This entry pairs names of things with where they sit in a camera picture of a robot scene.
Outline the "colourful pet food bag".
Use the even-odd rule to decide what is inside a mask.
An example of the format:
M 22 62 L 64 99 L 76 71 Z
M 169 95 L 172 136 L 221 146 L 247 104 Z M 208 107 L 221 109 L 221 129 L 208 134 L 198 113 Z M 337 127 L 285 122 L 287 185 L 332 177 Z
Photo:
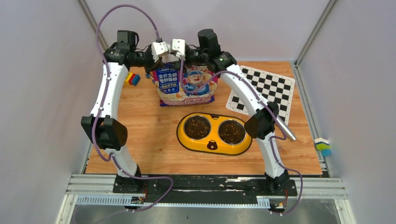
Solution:
M 149 77 L 156 85 L 160 106 L 198 105 L 214 101 L 218 87 L 218 78 L 207 66 L 191 66 L 180 75 L 180 71 L 164 68 L 150 72 Z

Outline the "yellow double pet bowl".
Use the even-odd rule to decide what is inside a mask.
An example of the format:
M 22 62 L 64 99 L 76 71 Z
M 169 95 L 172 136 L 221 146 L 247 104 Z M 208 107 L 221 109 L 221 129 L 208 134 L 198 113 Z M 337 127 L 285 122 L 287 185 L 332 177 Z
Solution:
M 252 138 L 237 117 L 212 113 L 190 113 L 177 126 L 177 140 L 187 150 L 237 156 L 249 150 Z

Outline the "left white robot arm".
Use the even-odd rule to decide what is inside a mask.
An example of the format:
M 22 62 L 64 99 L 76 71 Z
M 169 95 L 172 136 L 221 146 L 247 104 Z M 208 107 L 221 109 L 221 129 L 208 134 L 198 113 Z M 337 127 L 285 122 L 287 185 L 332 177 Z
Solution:
M 159 34 L 145 51 L 137 50 L 138 43 L 136 32 L 119 30 L 116 42 L 99 51 L 103 62 L 99 93 L 90 114 L 81 118 L 81 126 L 98 156 L 105 162 L 113 162 L 116 167 L 114 193 L 140 192 L 143 182 L 148 180 L 142 177 L 126 146 L 128 130 L 118 121 L 118 107 L 129 69 L 151 69 L 167 53 L 168 47 Z

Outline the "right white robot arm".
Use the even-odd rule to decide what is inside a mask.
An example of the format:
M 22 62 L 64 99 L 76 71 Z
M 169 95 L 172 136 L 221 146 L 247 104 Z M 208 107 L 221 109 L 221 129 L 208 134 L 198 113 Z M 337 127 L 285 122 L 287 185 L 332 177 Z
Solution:
M 285 189 L 290 176 L 283 165 L 276 145 L 275 125 L 280 125 L 278 105 L 269 102 L 243 75 L 236 59 L 222 51 L 213 29 L 198 32 L 199 48 L 185 49 L 183 61 L 187 64 L 203 63 L 209 71 L 223 80 L 243 105 L 250 116 L 244 128 L 259 146 L 265 165 L 265 188 L 269 193 L 278 195 Z

